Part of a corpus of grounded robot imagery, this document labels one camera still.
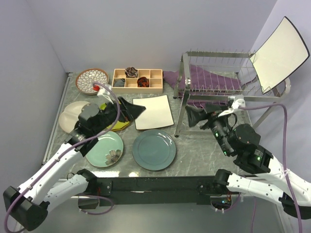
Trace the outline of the green scalloped plate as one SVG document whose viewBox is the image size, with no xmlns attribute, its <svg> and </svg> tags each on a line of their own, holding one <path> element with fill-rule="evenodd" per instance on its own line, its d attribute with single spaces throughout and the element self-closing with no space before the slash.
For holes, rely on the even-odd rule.
<svg viewBox="0 0 311 233">
<path fill-rule="evenodd" d="M 105 108 L 106 108 L 106 103 L 101 104 L 100 109 L 104 110 Z M 127 121 L 127 122 L 118 121 L 115 124 L 115 126 L 111 129 L 111 131 L 117 132 L 117 131 L 124 130 L 130 125 L 130 123 L 131 123 L 130 121 Z"/>
</svg>

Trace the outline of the white square plate black rim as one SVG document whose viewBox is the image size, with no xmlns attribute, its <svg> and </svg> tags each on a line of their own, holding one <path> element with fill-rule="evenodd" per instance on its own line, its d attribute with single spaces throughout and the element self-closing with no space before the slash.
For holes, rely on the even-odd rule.
<svg viewBox="0 0 311 233">
<path fill-rule="evenodd" d="M 135 120 L 135 127 L 137 130 L 157 129 L 174 124 L 167 95 L 133 99 L 133 104 L 146 108 Z"/>
</svg>

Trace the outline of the teal round plate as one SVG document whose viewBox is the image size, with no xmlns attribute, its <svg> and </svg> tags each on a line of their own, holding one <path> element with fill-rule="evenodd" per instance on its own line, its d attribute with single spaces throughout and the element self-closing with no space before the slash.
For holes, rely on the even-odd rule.
<svg viewBox="0 0 311 233">
<path fill-rule="evenodd" d="M 176 145 L 172 137 L 163 130 L 142 132 L 132 144 L 135 162 L 149 171 L 164 170 L 176 157 Z"/>
</svg>

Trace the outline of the mint green flower plate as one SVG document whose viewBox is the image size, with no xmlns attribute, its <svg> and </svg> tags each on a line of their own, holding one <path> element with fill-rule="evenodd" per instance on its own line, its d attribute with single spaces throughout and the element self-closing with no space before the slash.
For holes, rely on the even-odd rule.
<svg viewBox="0 0 311 233">
<path fill-rule="evenodd" d="M 87 153 L 86 159 L 94 167 L 109 167 L 121 159 L 123 148 L 121 137 L 115 132 L 107 132 L 98 137 L 98 142 Z"/>
</svg>

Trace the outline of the brown rimmed plate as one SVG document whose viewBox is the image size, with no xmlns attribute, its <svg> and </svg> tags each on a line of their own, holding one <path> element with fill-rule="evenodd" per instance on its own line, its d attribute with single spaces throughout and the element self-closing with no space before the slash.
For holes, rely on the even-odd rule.
<svg viewBox="0 0 311 233">
<path fill-rule="evenodd" d="M 102 69 L 91 68 L 82 71 L 75 80 L 75 85 L 93 86 L 94 82 L 106 84 L 109 82 L 108 74 Z"/>
</svg>

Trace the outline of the cream divided plate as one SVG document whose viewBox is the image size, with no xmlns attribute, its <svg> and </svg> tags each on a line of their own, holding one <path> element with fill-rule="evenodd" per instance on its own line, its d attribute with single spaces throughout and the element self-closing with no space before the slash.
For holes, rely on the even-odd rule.
<svg viewBox="0 0 311 233">
<path fill-rule="evenodd" d="M 82 108 L 87 104 L 89 104 L 87 101 L 75 101 L 65 107 L 58 119 L 59 126 L 64 132 L 70 133 L 74 130 L 78 116 L 82 112 Z"/>
</svg>

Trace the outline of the floral patterned round plate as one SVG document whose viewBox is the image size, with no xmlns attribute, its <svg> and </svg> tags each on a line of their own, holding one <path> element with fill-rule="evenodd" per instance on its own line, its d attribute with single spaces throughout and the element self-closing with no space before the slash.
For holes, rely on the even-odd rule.
<svg viewBox="0 0 311 233">
<path fill-rule="evenodd" d="M 82 85 L 82 86 L 76 86 L 77 89 L 82 92 L 83 94 L 86 95 L 96 95 L 98 92 L 93 89 L 93 86 L 88 86 L 88 85 Z"/>
</svg>

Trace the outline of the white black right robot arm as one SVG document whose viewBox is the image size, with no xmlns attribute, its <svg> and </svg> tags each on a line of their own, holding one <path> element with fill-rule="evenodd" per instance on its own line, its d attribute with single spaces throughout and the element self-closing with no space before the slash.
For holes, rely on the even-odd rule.
<svg viewBox="0 0 311 233">
<path fill-rule="evenodd" d="M 234 164 L 243 171 L 266 180 L 262 183 L 219 169 L 213 182 L 214 190 L 220 194 L 227 190 L 249 194 L 281 206 L 292 217 L 310 219 L 310 182 L 291 172 L 285 161 L 280 162 L 261 146 L 261 136 L 250 124 L 230 126 L 228 117 L 245 109 L 243 99 L 233 101 L 228 107 L 206 104 L 204 109 L 197 109 L 186 106 L 190 127 L 205 120 L 200 128 L 212 131 L 224 155 L 235 157 Z"/>
</svg>

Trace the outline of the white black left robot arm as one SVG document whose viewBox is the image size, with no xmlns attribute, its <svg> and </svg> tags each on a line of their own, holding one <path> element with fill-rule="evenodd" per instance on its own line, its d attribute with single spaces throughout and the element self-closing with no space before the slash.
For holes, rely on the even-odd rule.
<svg viewBox="0 0 311 233">
<path fill-rule="evenodd" d="M 48 213 L 77 194 L 98 194 L 97 176 L 87 169 L 79 170 L 71 179 L 56 185 L 61 175 L 97 144 L 100 135 L 117 121 L 134 121 L 145 107 L 118 97 L 104 110 L 94 103 L 82 107 L 75 128 L 56 154 L 19 187 L 8 187 L 3 193 L 6 216 L 11 216 L 25 230 L 40 226 Z"/>
</svg>

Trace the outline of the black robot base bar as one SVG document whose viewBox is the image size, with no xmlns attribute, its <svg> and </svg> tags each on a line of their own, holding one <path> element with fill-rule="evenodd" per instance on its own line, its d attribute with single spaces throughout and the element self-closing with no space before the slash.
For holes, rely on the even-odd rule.
<svg viewBox="0 0 311 233">
<path fill-rule="evenodd" d="M 116 205 L 196 203 L 209 205 L 210 197 L 230 191 L 214 184 L 213 176 L 98 178 L 82 192 L 111 199 Z"/>
</svg>

